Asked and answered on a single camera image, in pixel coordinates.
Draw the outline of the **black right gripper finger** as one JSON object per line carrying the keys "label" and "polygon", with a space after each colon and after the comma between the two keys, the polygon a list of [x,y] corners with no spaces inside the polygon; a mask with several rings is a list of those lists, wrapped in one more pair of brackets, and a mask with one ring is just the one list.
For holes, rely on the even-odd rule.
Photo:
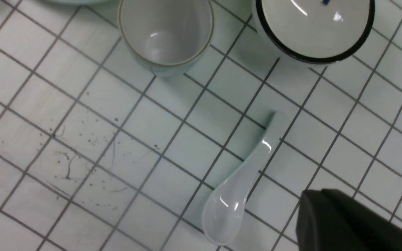
{"label": "black right gripper finger", "polygon": [[304,190],[296,225],[300,251],[402,251],[402,229],[337,189]]}

